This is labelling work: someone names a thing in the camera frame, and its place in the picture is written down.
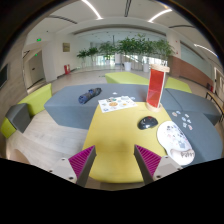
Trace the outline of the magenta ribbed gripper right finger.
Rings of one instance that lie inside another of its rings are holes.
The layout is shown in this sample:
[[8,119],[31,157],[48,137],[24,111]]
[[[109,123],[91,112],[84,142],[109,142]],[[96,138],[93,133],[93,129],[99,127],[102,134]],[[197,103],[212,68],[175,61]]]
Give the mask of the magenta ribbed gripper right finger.
[[169,156],[159,156],[139,145],[134,146],[134,156],[145,184],[152,183],[182,169]]

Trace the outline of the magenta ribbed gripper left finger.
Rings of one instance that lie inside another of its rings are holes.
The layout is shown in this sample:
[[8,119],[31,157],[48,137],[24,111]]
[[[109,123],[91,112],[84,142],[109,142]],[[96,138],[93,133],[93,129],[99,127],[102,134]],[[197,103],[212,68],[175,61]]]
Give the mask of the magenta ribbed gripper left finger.
[[67,158],[61,158],[49,170],[50,173],[84,187],[96,157],[95,146]]

